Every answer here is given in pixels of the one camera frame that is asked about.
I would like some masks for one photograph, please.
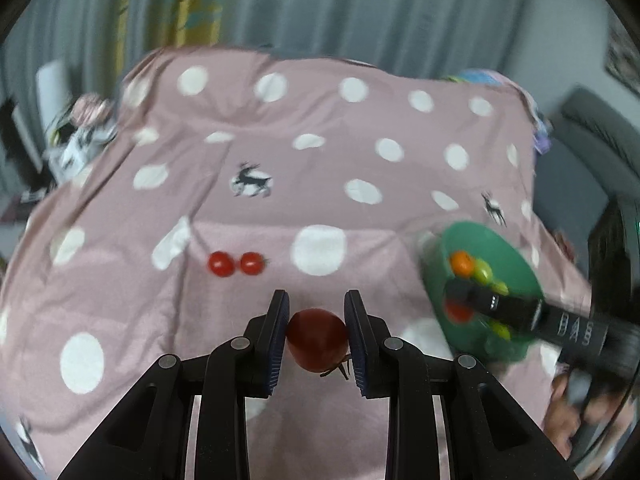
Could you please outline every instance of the bed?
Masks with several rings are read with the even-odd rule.
[[[32,215],[0,298],[11,385],[2,405],[54,478],[159,355],[208,353],[274,288],[293,310],[337,313],[359,288],[393,333],[450,358],[417,259],[456,220],[496,229],[548,295],[588,310],[586,280],[531,213],[534,129],[511,87],[166,49],[124,82],[119,130]],[[239,186],[243,175],[253,180]],[[506,225],[489,215],[486,193]],[[215,250],[258,251],[270,264],[260,276],[216,278],[206,270]],[[532,346],[502,378],[538,423],[554,372],[547,355]],[[287,357],[283,394],[249,416],[254,477],[382,475],[386,405],[363,404],[352,386]],[[283,453],[272,456],[274,446]]]

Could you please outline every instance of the red fruit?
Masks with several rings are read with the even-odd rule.
[[[454,323],[468,323],[474,316],[472,308],[454,303],[451,300],[445,300],[444,311],[447,313],[447,317]]]
[[[301,368],[316,374],[334,368],[349,348],[347,327],[323,308],[295,313],[287,325],[289,350]]]
[[[244,253],[240,258],[240,270],[249,276],[257,276],[266,266],[266,260],[260,253]]]
[[[220,278],[228,278],[236,271],[236,264],[233,258],[222,251],[211,253],[207,266],[211,272]]]

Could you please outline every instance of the green bowl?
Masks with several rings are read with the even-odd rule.
[[[444,287],[447,280],[454,277],[449,255],[460,250],[489,263],[494,271],[494,279],[506,283],[510,294],[534,298],[543,296],[529,264],[500,235],[474,222],[455,223],[425,250],[422,258],[424,287],[448,343],[485,364],[524,359],[533,338],[510,330],[511,339],[506,340],[494,332],[486,316],[475,314],[469,322],[457,323],[445,313]]]

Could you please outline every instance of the deer print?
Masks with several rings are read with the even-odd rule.
[[[501,226],[507,225],[502,209],[500,209],[500,205],[495,200],[492,200],[491,193],[482,193],[482,198],[484,198],[484,208],[494,222]]]
[[[21,417],[20,425],[24,430],[24,434],[18,434],[18,436],[20,437],[22,445],[24,446],[24,450],[27,452],[27,454],[31,458],[33,458],[33,461],[36,463],[36,465],[40,469],[44,469],[44,464],[42,463],[42,457],[38,452],[38,448],[36,448],[36,445],[33,443],[33,440],[31,439],[31,423],[25,418]]]
[[[240,171],[232,181],[232,188],[236,192],[236,196],[242,195],[246,186],[255,187],[255,191],[251,196],[257,196],[262,193],[263,197],[267,197],[271,194],[271,188],[269,187],[271,177],[258,178],[251,175],[251,172],[257,168],[260,168],[260,164],[249,164],[248,162],[240,164]]]

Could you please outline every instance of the wall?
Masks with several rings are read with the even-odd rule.
[[[550,113],[576,84],[587,86],[640,130],[640,98],[604,70],[605,0],[528,0],[504,73]]]

